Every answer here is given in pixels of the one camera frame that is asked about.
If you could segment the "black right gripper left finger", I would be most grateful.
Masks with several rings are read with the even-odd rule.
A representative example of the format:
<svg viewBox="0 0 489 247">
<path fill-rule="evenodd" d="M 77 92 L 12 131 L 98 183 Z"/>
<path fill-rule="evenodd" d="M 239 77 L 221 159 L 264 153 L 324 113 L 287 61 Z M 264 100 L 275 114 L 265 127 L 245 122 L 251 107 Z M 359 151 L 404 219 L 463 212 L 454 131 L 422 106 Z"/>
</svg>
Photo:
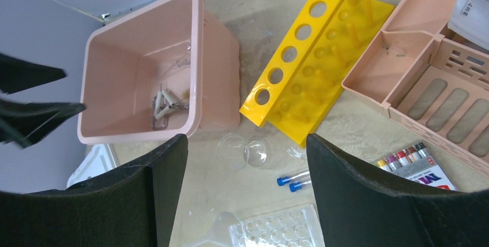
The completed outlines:
<svg viewBox="0 0 489 247">
<path fill-rule="evenodd" d="M 65 190 L 1 193 L 2 246 L 168 246 L 188 157 L 178 134 Z"/>
</svg>

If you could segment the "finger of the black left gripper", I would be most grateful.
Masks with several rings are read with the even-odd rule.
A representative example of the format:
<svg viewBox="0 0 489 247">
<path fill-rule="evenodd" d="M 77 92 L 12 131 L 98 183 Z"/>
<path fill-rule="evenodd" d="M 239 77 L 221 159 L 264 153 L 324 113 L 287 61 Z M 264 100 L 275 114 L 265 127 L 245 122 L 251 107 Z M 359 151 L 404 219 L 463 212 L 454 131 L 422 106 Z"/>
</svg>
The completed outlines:
<svg viewBox="0 0 489 247">
<path fill-rule="evenodd" d="M 1 99 L 1 143 L 28 148 L 85 109 L 82 103 L 17 103 Z"/>
<path fill-rule="evenodd" d="M 67 76 L 63 69 L 40 65 L 1 53 L 1 92 L 12 94 Z"/>
</svg>

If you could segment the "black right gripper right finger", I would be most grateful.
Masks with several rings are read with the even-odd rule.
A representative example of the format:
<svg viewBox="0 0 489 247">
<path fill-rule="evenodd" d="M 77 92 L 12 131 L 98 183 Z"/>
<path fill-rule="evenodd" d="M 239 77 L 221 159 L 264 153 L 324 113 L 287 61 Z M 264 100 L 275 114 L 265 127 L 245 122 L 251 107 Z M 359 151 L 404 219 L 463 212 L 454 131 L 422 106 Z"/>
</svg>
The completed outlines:
<svg viewBox="0 0 489 247">
<path fill-rule="evenodd" d="M 317 134 L 306 154 L 326 246 L 487 246 L 488 191 L 423 185 Z"/>
</svg>

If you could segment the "metal crucible tongs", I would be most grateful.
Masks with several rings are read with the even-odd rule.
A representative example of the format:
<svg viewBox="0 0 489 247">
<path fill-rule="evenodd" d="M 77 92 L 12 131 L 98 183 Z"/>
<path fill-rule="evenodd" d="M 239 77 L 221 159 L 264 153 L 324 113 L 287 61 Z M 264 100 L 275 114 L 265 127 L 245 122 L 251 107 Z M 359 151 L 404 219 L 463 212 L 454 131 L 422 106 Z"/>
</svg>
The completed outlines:
<svg viewBox="0 0 489 247">
<path fill-rule="evenodd" d="M 188 110 L 189 104 L 177 103 L 164 107 L 158 107 L 156 113 L 151 120 L 151 128 L 153 130 L 164 130 L 168 127 L 170 116 Z"/>
</svg>

